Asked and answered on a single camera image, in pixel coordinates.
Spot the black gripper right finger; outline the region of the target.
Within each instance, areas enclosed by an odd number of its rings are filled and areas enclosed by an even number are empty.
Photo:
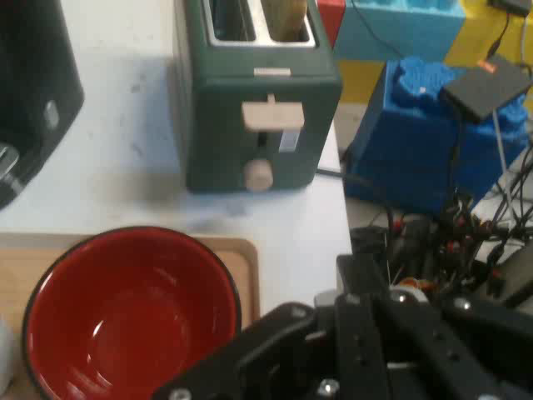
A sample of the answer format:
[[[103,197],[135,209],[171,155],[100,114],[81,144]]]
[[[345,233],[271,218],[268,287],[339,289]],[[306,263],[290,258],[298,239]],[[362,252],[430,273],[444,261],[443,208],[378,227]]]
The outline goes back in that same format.
[[[465,297],[434,307],[377,296],[376,396],[530,399],[531,316]]]

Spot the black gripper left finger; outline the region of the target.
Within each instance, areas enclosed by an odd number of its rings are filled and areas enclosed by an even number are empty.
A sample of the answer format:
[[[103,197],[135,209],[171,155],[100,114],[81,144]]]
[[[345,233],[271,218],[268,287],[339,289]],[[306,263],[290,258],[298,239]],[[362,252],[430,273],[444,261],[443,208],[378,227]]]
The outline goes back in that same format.
[[[340,291],[284,303],[158,388],[154,399],[390,399],[374,317],[386,294],[368,253],[337,259]]]

